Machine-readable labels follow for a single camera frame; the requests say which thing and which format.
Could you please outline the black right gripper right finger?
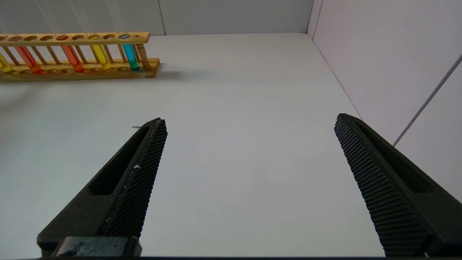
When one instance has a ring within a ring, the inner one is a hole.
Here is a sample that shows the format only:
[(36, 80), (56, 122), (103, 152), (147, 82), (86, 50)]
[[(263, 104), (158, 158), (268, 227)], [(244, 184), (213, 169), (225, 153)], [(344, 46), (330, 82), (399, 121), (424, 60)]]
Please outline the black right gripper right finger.
[(386, 257), (461, 257), (462, 205), (359, 118), (334, 132)]

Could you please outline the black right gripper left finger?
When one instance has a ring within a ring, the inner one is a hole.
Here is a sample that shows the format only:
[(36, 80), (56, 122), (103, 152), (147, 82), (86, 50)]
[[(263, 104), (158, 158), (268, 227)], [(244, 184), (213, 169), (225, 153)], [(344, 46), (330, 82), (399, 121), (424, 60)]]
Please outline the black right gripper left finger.
[(41, 253), (65, 237), (140, 238), (167, 136), (161, 118), (142, 125), (38, 234)]

